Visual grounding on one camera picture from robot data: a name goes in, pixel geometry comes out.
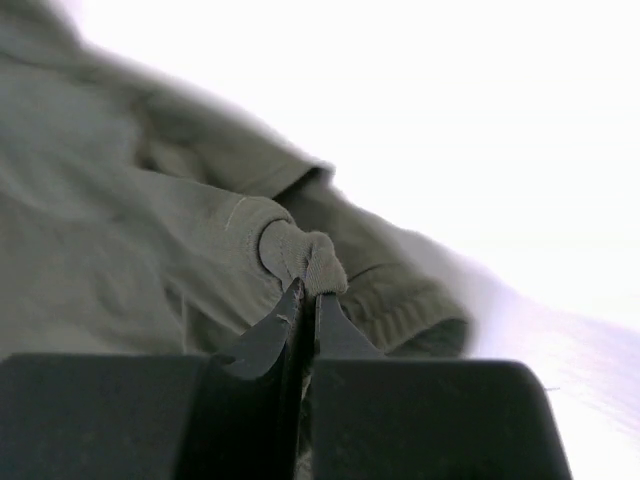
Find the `olive green shorts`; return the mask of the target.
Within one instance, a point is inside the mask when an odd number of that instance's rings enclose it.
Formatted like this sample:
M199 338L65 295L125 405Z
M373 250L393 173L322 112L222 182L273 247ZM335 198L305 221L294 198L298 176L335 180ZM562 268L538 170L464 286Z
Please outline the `olive green shorts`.
M210 354L295 278L394 358L456 358L466 312L328 168L1 5L1 352Z

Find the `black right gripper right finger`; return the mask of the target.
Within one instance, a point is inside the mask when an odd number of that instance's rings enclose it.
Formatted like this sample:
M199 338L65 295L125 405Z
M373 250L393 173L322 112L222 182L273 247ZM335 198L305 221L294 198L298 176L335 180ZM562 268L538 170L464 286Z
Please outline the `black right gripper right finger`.
M318 298L312 374L317 479L565 480L544 388L524 364L384 356Z

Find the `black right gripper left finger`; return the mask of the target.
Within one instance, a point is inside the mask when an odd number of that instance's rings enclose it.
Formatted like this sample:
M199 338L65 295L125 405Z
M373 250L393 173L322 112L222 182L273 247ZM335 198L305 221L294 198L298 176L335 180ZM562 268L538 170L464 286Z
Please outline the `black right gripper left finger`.
M1 364L5 479L289 479L304 287L211 356L19 354Z

